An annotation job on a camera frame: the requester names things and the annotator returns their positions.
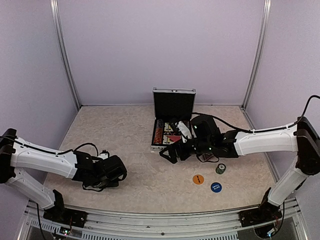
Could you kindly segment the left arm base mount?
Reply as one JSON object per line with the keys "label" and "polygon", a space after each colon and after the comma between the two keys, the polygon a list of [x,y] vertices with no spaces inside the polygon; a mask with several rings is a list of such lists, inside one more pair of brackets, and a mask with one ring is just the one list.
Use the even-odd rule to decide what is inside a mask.
{"label": "left arm base mount", "polygon": [[43,218],[52,222],[68,225],[71,227],[84,228],[87,221],[88,213],[81,210],[52,207],[46,209]]}

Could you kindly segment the black red triangular dealer button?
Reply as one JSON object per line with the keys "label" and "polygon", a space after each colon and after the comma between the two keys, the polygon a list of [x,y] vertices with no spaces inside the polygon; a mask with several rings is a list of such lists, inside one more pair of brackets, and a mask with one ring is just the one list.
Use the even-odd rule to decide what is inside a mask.
{"label": "black red triangular dealer button", "polygon": [[200,156],[202,162],[212,162],[214,155],[212,153],[204,153]]}

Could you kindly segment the aluminium frame post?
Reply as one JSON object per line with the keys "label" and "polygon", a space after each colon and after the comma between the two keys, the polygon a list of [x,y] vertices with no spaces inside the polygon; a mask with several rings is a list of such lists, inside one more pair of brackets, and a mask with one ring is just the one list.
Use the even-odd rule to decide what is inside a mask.
{"label": "aluminium frame post", "polygon": [[50,0],[50,8],[51,8],[51,14],[52,14],[52,19],[54,23],[54,28],[57,36],[57,41],[58,41],[58,47],[60,51],[60,56],[62,60],[62,64],[64,67],[64,71],[66,74],[67,78],[67,83],[71,91],[71,96],[74,102],[74,105],[76,109],[79,111],[81,109],[81,101],[80,97],[77,91],[77,87],[72,75],[72,70],[70,67],[70,62],[68,59],[68,54],[67,54],[67,49],[64,41],[64,34],[63,34],[63,27],[62,27],[62,22],[60,18],[60,11],[59,11],[59,3],[57,0]]}
{"label": "aluminium frame post", "polygon": [[257,47],[256,47],[255,55],[254,55],[252,69],[250,72],[249,83],[248,83],[248,86],[247,86],[247,89],[245,92],[245,96],[244,96],[244,99],[243,99],[243,102],[241,105],[241,107],[244,111],[247,110],[247,108],[250,104],[250,99],[251,99],[252,93],[254,91],[254,86],[256,83],[256,79],[257,79],[257,75],[258,75],[258,71],[259,71],[259,66],[260,66],[260,62],[262,59],[262,55],[263,55],[266,35],[267,35],[267,31],[268,31],[268,23],[269,23],[269,18],[270,18],[271,6],[272,6],[271,0],[264,1]]}

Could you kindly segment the green poker chip stack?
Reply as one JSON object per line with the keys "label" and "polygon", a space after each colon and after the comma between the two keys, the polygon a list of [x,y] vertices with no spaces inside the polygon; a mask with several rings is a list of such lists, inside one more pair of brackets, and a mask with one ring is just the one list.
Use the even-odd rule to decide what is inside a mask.
{"label": "green poker chip stack", "polygon": [[219,175],[222,175],[226,171],[226,165],[223,163],[220,163],[217,165],[215,172]]}

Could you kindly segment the front aluminium rail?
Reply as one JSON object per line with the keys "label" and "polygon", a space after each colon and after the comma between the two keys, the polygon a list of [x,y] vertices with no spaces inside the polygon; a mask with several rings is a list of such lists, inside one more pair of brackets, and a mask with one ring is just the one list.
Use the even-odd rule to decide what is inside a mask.
{"label": "front aluminium rail", "polygon": [[244,207],[193,213],[129,213],[86,207],[83,227],[56,223],[38,216],[34,202],[27,204],[17,240],[308,240],[305,220],[295,199],[288,199],[273,221],[243,226]]}

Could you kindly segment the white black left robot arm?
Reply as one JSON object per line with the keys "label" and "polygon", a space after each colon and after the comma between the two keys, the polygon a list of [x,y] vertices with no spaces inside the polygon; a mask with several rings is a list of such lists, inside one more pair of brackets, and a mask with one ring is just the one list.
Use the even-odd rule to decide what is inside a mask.
{"label": "white black left robot arm", "polygon": [[9,128],[0,137],[0,182],[41,207],[46,217],[63,223],[70,218],[63,196],[29,175],[25,169],[56,174],[82,184],[86,191],[101,192],[117,187],[127,177],[127,169],[117,155],[104,150],[95,156],[78,148],[60,151],[33,144]]}

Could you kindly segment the red playing card deck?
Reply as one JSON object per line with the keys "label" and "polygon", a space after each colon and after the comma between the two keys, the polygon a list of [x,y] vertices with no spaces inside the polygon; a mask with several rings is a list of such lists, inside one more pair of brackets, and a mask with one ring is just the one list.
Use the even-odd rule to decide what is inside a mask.
{"label": "red playing card deck", "polygon": [[165,135],[163,137],[163,144],[164,145],[170,145],[173,144],[177,141],[179,141],[181,139],[181,137],[179,135]]}

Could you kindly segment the left aluminium frame post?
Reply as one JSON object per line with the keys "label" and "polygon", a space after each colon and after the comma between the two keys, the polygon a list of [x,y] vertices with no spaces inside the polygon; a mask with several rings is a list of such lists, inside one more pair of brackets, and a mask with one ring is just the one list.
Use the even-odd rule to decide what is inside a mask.
{"label": "left aluminium frame post", "polygon": [[60,11],[59,11],[59,3],[57,0],[50,0],[50,8],[51,8],[51,14],[52,14],[52,19],[54,23],[54,28],[57,36],[57,41],[58,41],[58,47],[60,51],[60,56],[62,60],[62,64],[64,67],[64,71],[66,74],[67,78],[67,83],[71,91],[71,96],[74,102],[74,105],[76,109],[79,111],[81,109],[81,101],[80,97],[77,91],[77,87],[72,75],[72,70],[70,67],[70,62],[68,59],[68,54],[67,54],[67,49],[64,41],[64,34],[63,34],[63,27],[62,27],[62,22],[60,18]]}

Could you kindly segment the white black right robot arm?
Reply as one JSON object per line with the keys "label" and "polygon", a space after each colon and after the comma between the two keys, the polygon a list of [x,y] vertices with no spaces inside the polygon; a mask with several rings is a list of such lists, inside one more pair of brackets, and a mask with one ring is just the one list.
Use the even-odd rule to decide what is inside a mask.
{"label": "white black right robot arm", "polygon": [[160,156],[175,164],[192,155],[213,154],[219,158],[238,158],[257,153],[295,152],[296,160],[264,194],[254,213],[260,222],[274,216],[285,199],[296,191],[309,176],[320,172],[320,137],[309,120],[302,114],[293,123],[266,129],[242,129],[235,126],[220,132],[213,115],[195,113],[187,127],[183,121],[171,122],[181,140],[160,151]]}

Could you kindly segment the aluminium poker set case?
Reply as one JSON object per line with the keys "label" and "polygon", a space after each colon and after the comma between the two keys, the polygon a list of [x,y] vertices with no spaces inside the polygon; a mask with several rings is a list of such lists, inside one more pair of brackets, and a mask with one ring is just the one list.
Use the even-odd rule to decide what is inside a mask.
{"label": "aluminium poker set case", "polygon": [[[192,116],[196,90],[194,88],[154,87],[152,94],[154,106],[154,126],[150,150],[152,152],[158,152],[169,145],[163,144],[164,136],[180,136],[174,131],[164,132],[165,123],[170,124],[170,121],[177,120],[183,121],[187,126],[189,125],[188,121]],[[158,119],[163,120],[162,144],[154,144],[155,130]]]}

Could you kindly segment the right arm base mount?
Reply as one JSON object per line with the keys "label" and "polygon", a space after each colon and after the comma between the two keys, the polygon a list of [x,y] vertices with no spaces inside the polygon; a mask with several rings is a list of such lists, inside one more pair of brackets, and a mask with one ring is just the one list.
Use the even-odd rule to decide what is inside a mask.
{"label": "right arm base mount", "polygon": [[262,224],[265,220],[259,208],[243,210],[238,213],[242,228]]}

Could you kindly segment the blue small blind button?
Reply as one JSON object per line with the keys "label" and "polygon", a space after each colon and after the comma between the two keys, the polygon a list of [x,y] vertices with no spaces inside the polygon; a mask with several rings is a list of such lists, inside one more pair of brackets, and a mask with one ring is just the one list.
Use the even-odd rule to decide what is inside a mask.
{"label": "blue small blind button", "polygon": [[222,191],[222,185],[219,182],[213,182],[210,185],[210,189],[214,193],[220,193]]}

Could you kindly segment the right aluminium frame post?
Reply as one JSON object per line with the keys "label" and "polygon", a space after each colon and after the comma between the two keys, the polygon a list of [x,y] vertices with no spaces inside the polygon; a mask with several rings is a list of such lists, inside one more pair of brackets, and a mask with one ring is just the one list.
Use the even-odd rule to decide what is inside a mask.
{"label": "right aluminium frame post", "polygon": [[268,23],[269,23],[269,18],[270,18],[271,6],[272,6],[271,0],[264,1],[257,47],[256,47],[255,55],[254,55],[252,69],[250,72],[249,83],[248,83],[248,86],[247,86],[247,89],[245,92],[245,96],[244,96],[244,99],[243,99],[243,102],[241,105],[241,107],[244,111],[247,110],[247,108],[250,104],[250,99],[251,99],[252,93],[254,91],[254,86],[256,83],[256,79],[257,79],[257,75],[258,75],[258,71],[259,71],[259,66],[260,66],[260,62],[262,59],[262,55],[263,55],[266,35],[267,35],[267,31],[268,31]]}

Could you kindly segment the blue playing card deck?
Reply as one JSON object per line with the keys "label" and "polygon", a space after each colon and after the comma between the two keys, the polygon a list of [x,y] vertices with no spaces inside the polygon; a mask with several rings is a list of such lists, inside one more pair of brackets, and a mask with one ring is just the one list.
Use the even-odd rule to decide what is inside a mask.
{"label": "blue playing card deck", "polygon": [[172,127],[170,126],[170,124],[168,122],[164,123],[164,132],[165,133],[172,133],[174,130],[172,129]]}

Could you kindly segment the orange big blind button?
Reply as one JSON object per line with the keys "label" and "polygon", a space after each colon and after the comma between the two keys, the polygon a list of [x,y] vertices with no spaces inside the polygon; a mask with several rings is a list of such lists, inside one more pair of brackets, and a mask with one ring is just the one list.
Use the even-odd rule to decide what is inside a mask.
{"label": "orange big blind button", "polygon": [[192,181],[196,184],[196,185],[202,185],[205,181],[204,177],[200,174],[196,174],[192,177]]}

